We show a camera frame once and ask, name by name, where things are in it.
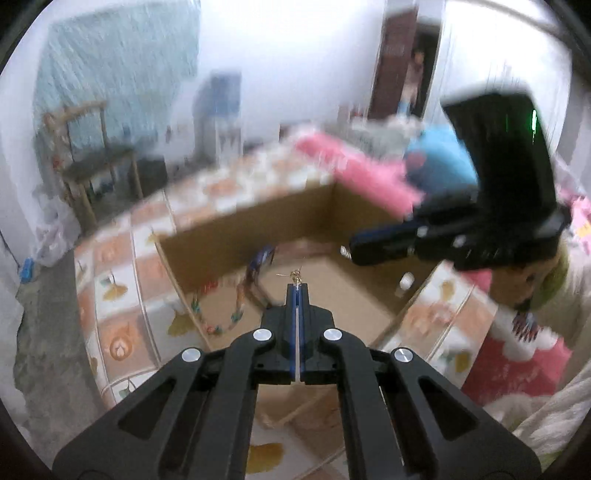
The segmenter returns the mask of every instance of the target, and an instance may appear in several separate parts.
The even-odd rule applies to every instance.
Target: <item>pink cloth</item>
[[[394,218],[401,219],[413,211],[424,193],[409,185],[404,161],[378,163],[343,141],[315,132],[300,138],[295,148],[316,159],[335,175],[335,179],[380,205]]]

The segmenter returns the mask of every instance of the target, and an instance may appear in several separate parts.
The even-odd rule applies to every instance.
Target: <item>pink fabric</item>
[[[515,362],[503,354],[505,342],[486,336],[462,391],[475,403],[486,405],[509,393],[532,397],[552,395],[570,358],[559,339],[550,350],[536,350],[530,360]]]
[[[413,205],[423,199],[424,194],[405,181],[402,160],[378,163],[343,141],[319,132],[299,139],[295,148],[315,158],[333,172],[339,183],[380,205],[394,218],[411,213]]]

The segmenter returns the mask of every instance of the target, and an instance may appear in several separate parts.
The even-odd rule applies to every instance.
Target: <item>small blue object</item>
[[[423,153],[425,163],[417,169],[409,169],[408,181],[427,194],[458,190],[478,185],[478,176],[472,159],[453,128],[440,125],[426,128],[420,137],[411,142],[409,153]]]
[[[35,262],[31,257],[28,257],[21,268],[21,283],[29,283],[33,279],[33,267]]]

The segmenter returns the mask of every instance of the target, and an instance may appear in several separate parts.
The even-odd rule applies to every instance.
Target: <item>cardboard box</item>
[[[243,271],[266,245],[300,238],[334,242],[332,255],[303,263],[303,281],[309,285],[312,304],[331,310],[337,327],[370,346],[391,330],[397,314],[429,277],[434,265],[410,258],[361,268],[343,258],[337,246],[348,245],[354,232],[394,221],[386,211],[339,184],[308,186],[303,191],[213,218],[163,238],[157,247],[206,348],[215,350],[229,346],[238,336],[256,329],[261,312],[247,304],[235,328],[220,336],[207,335],[187,301],[192,293],[207,282]],[[277,300],[284,300],[287,281],[275,273],[288,274],[290,268],[289,265],[276,267],[279,270],[267,272],[263,279],[265,287]],[[397,297],[394,291],[407,272],[414,275],[415,282],[404,296]],[[209,323],[227,325],[234,301],[235,292],[231,289],[205,299],[204,307],[212,317],[210,320],[208,317]],[[327,387],[262,385],[257,415],[267,426],[285,424],[322,398],[326,391]]]

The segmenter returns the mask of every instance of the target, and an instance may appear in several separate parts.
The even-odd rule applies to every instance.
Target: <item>silver rivet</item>
[[[394,358],[403,364],[407,364],[413,359],[413,353],[408,348],[399,348],[394,352]]]
[[[336,328],[329,328],[328,330],[324,331],[324,338],[330,340],[331,342],[335,342],[343,338],[343,332]]]
[[[266,342],[269,338],[273,336],[273,334],[270,330],[267,330],[266,328],[259,328],[258,330],[255,330],[253,332],[252,336],[255,338],[255,340],[258,340],[259,342]]]
[[[466,244],[466,235],[458,235],[453,239],[452,246],[453,248],[460,248]]]
[[[349,260],[351,260],[351,253],[349,252],[349,249],[345,246],[340,247],[340,254],[345,257],[348,258]]]
[[[201,358],[201,352],[196,348],[187,348],[183,351],[181,357],[186,362],[196,362]]]

